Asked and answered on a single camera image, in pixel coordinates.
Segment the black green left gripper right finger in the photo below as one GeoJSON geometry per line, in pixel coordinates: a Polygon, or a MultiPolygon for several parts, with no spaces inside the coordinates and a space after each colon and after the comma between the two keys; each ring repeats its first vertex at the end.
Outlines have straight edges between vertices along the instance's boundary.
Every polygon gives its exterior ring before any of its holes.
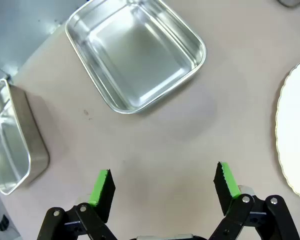
{"type": "Polygon", "coordinates": [[[285,200],[280,195],[259,199],[241,189],[226,162],[218,162],[214,186],[224,218],[211,240],[236,240],[244,227],[253,227],[262,240],[299,240],[285,200]]]}

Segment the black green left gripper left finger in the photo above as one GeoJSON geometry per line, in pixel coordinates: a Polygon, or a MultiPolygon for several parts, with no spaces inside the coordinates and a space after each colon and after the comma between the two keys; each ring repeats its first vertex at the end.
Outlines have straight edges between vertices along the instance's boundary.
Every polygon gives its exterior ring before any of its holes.
{"type": "Polygon", "coordinates": [[[106,226],[115,193],[115,184],[109,169],[101,170],[88,202],[74,205],[65,211],[50,208],[44,217],[38,240],[77,240],[88,236],[91,240],[115,240],[106,226]]]}

